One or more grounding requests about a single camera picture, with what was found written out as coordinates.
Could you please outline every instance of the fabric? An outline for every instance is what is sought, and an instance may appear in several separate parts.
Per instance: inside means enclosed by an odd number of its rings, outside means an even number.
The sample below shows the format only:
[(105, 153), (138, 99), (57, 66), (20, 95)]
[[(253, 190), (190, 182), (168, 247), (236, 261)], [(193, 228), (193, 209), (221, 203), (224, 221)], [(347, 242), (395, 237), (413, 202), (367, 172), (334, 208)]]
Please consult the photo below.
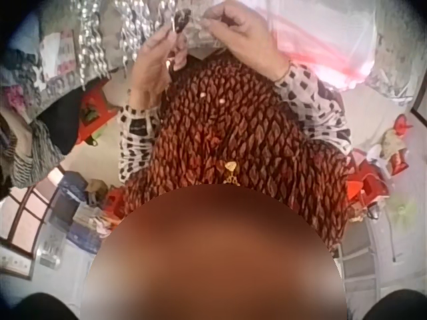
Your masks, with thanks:
[(333, 249), (348, 220), (346, 156), (307, 137), (271, 81), (228, 53), (174, 77), (150, 163), (125, 185), (125, 215), (174, 189), (223, 183), (235, 161), (241, 186), (291, 207)]
[(28, 115), (31, 113), (30, 110), (41, 105), (40, 91), (34, 87), (34, 81), (37, 78), (34, 68), (40, 68), (40, 66), (41, 61), (36, 55), (10, 48), (5, 50), (1, 61), (1, 68), (8, 69), (16, 84), (22, 88), (22, 96), (26, 106), (25, 113)]
[(0, 202), (9, 195), (12, 188), (12, 181), (10, 176), (3, 176), (3, 168), (0, 167)]
[(155, 131), (159, 126), (159, 108), (136, 111), (126, 106), (119, 112), (121, 125), (119, 179), (124, 183), (132, 173), (148, 166)]
[(298, 114), (308, 137), (327, 141), (345, 155), (350, 153), (350, 129), (344, 110), (314, 73), (305, 66), (291, 64), (289, 72), (276, 86), (283, 101)]
[(13, 158), (15, 157), (17, 138), (11, 133), (9, 124), (2, 115), (0, 115), (0, 131), (2, 136), (2, 142), (0, 143), (0, 171), (2, 179), (0, 179), (0, 184), (2, 184), (1, 188), (4, 189), (2, 195), (7, 196), (9, 187), (6, 187), (6, 185), (11, 185), (10, 174), (13, 166)]
[(34, 293), (21, 300), (8, 313), (12, 320), (77, 320), (74, 313), (60, 300), (46, 293)]
[[(291, 64), (289, 72), (276, 82), (276, 92), (298, 114), (308, 137), (331, 143), (345, 155), (350, 153), (350, 130), (340, 101), (307, 67)], [(126, 106), (120, 113), (119, 180), (122, 183), (148, 166), (155, 128), (159, 124), (158, 110), (155, 107), (137, 111)]]
[(83, 94), (82, 88), (75, 89), (54, 102), (37, 117), (44, 122), (52, 143), (63, 155), (71, 152), (79, 135), (79, 112)]
[(12, 85), (17, 85), (18, 83), (13, 77), (13, 72), (0, 67), (0, 86), (1, 87), (10, 87)]
[(25, 115), (25, 102), (23, 97), (23, 90), (20, 85), (12, 85), (3, 89), (9, 105), (18, 112), (21, 116)]
[(31, 156), (15, 154), (11, 169), (12, 184), (25, 188), (40, 182), (64, 159), (60, 150), (52, 144), (45, 124), (34, 120)]

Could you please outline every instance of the striped cloth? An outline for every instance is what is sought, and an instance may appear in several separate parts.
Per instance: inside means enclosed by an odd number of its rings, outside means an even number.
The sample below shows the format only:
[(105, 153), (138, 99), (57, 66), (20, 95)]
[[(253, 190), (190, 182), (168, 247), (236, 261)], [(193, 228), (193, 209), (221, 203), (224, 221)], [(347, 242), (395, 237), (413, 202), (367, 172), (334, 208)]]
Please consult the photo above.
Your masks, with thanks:
[(46, 125), (34, 120), (31, 156), (14, 154), (11, 168), (12, 184), (18, 188), (34, 185), (49, 174), (64, 159), (58, 147), (52, 144)]

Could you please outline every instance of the wall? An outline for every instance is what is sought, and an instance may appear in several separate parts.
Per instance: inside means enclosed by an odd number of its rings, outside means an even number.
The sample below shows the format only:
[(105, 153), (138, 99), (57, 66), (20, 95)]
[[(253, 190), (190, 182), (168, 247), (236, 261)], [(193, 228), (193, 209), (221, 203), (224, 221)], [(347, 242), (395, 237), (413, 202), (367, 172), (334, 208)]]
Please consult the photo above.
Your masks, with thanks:
[[(43, 238), (45, 231), (46, 226), (43, 226), (39, 239)], [(58, 270), (52, 270), (35, 262), (31, 281), (1, 274), (1, 291), (11, 305), (20, 302), (32, 293), (48, 293), (64, 302), (79, 316), (83, 286), (93, 258), (93, 255), (67, 241)]]
[(372, 221), (378, 260), (380, 264), (380, 284), (382, 292), (388, 287), (409, 286), (426, 289), (424, 282), (416, 285), (414, 279), (423, 279), (426, 274), (426, 211), (427, 211), (427, 128), (412, 114), (409, 122), (414, 126), (405, 136), (409, 154), (406, 162), (409, 168), (393, 178), (394, 188), (390, 197), (399, 197), (416, 204), (414, 220), (407, 230), (393, 226), (392, 235), (396, 262), (392, 262), (390, 227), (386, 216)]

